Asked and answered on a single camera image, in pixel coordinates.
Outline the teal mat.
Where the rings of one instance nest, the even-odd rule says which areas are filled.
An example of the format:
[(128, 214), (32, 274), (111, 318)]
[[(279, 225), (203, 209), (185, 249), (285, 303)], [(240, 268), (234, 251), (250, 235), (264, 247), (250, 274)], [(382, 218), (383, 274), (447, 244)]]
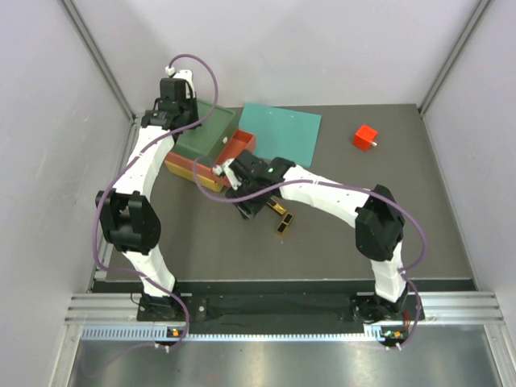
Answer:
[(266, 160), (278, 156), (310, 167), (321, 121), (319, 114), (245, 103), (239, 129), (256, 137), (256, 156)]

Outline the yellow bottom drawer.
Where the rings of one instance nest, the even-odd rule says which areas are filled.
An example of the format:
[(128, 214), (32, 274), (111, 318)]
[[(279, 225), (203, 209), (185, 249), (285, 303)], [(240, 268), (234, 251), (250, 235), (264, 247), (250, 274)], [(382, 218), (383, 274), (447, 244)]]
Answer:
[(210, 181), (209, 189), (213, 190), (216, 193), (220, 193), (224, 189), (224, 184), (220, 181)]

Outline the green top drawer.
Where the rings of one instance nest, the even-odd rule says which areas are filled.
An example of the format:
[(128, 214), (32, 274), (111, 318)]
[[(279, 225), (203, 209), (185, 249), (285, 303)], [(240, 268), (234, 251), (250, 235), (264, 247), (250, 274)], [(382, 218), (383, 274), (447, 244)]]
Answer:
[(216, 110), (212, 116), (215, 124), (214, 146), (210, 151), (213, 160), (221, 160), (238, 128), (238, 115), (233, 109)]

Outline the three-tier drawer organizer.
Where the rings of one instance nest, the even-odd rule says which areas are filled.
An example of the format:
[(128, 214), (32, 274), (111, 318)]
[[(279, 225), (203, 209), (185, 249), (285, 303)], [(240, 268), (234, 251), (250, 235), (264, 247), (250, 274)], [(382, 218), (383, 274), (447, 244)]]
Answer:
[[(214, 110), (226, 110), (223, 106), (217, 106)], [(197, 164), (199, 180), (205, 188), (209, 189), (208, 168), (215, 162), (210, 156), (214, 146), (215, 124), (212, 115), (199, 127), (181, 133), (173, 150), (166, 156), (164, 164), (167, 170), (186, 180), (194, 181), (193, 161), (199, 156), (206, 156)]]

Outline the gold black lipstick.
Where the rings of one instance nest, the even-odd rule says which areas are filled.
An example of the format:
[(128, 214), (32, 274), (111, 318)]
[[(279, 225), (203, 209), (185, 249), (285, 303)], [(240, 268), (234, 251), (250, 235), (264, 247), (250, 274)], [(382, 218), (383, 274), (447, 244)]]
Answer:
[(281, 220), (279, 226), (277, 227), (277, 234), (283, 235), (292, 221), (293, 215), (291, 213), (286, 213), (283, 219)]
[(267, 206), (280, 216), (284, 216), (287, 212), (286, 208), (284, 208), (279, 202), (272, 199), (267, 201)]

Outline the red cube with peg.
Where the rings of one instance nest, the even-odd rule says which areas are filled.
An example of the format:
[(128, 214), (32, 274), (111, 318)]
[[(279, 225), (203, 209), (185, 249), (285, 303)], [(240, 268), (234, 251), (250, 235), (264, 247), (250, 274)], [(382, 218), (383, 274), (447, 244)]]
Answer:
[(378, 131), (371, 128), (370, 126), (362, 125), (354, 134), (352, 144), (356, 148), (359, 148), (363, 152), (366, 152), (370, 148), (376, 147), (377, 136)]

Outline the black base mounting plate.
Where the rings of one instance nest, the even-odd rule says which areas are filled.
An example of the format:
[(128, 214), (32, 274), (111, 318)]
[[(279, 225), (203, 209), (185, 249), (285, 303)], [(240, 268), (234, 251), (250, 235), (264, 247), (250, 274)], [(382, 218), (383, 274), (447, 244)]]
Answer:
[(224, 318), (238, 320), (249, 316), (256, 323), (272, 318), (293, 317), (301, 323), (328, 317), (336, 322), (378, 323), (384, 320), (408, 321), (424, 317), (415, 296), (402, 296), (390, 304), (374, 295), (344, 293), (270, 293), (220, 294), (157, 298), (142, 294), (139, 300), (139, 321), (178, 321), (189, 313), (191, 323), (221, 323)]

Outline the aluminium front rail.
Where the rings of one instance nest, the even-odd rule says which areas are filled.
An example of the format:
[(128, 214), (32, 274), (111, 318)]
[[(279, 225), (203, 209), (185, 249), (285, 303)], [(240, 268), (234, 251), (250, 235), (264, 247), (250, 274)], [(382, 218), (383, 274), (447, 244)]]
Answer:
[(186, 294), (190, 319), (148, 317), (139, 295), (74, 295), (64, 322), (84, 340), (173, 343), (211, 342), (382, 342), (404, 339), (413, 323), (475, 326), (503, 321), (497, 299), (486, 292), (423, 292), (410, 295), (398, 316), (366, 322), (356, 306), (337, 293)]

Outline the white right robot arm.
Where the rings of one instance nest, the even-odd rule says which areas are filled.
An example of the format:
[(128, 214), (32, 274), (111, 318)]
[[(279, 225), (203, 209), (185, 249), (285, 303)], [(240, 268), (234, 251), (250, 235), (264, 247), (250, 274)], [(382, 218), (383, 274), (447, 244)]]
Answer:
[(276, 157), (267, 162), (249, 151), (214, 167), (226, 177), (227, 198), (246, 219), (254, 218), (271, 197), (300, 202), (344, 221), (355, 231), (359, 253), (367, 258), (374, 274), (374, 293), (352, 298), (356, 319), (376, 323), (393, 319), (406, 308), (408, 292), (402, 267), (405, 219), (392, 206), (393, 197), (383, 185), (357, 192), (309, 172), (291, 160)]

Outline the red drawer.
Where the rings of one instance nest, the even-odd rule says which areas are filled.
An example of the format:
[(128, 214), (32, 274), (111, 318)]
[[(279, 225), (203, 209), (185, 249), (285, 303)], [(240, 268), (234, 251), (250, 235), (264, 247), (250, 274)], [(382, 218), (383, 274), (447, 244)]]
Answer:
[[(223, 157), (221, 160), (215, 161), (215, 164), (221, 164), (223, 161), (230, 159), (230, 158), (236, 158), (243, 150), (248, 150), (250, 152), (254, 152), (256, 149), (256, 137), (248, 133), (246, 131), (242, 131), (238, 129), (234, 136), (232, 137), (232, 140), (230, 141), (230, 145), (227, 149), (227, 152), (223, 154)], [(211, 168), (208, 168), (208, 179), (211, 181), (220, 181), (213, 173)]]

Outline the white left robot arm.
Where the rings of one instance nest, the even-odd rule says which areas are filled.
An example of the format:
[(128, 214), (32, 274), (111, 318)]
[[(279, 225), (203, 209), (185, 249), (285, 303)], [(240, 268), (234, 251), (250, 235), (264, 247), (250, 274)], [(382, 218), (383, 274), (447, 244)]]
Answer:
[(142, 281), (137, 319), (173, 321), (183, 318), (183, 301), (173, 294), (176, 279), (159, 248), (161, 223), (150, 203), (152, 187), (178, 129), (198, 121), (193, 74), (173, 71), (160, 80), (160, 95), (141, 119), (127, 170), (108, 192), (95, 199), (105, 241), (127, 258)]

